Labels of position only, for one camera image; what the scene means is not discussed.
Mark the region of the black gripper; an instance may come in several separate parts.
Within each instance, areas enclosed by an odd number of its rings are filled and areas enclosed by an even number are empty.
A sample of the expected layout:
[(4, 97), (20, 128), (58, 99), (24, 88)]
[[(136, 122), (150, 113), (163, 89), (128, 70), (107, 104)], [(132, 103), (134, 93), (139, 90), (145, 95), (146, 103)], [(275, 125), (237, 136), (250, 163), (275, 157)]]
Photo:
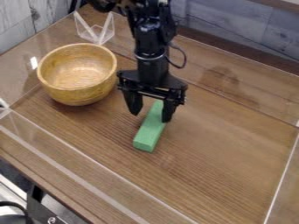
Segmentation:
[(139, 114), (143, 108), (143, 96), (166, 100), (163, 102), (163, 122), (169, 123), (178, 105), (185, 104), (187, 83), (170, 73), (159, 81), (141, 80), (136, 70), (119, 71), (116, 76), (119, 78), (118, 88), (124, 94), (131, 114), (135, 116)]

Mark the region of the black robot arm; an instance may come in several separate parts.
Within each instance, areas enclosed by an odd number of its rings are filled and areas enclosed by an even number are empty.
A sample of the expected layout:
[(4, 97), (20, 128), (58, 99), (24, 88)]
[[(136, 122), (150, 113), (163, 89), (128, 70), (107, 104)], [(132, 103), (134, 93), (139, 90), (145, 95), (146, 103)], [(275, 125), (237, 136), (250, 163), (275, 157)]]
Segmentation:
[(187, 56), (173, 43), (178, 24), (174, 21), (171, 0), (87, 0), (96, 11), (108, 13), (118, 8), (127, 18), (135, 39), (136, 70), (116, 73), (118, 88), (126, 105), (136, 116), (143, 97), (163, 101), (162, 122), (173, 120), (174, 112), (185, 104), (189, 85), (170, 72), (170, 66), (185, 68)]

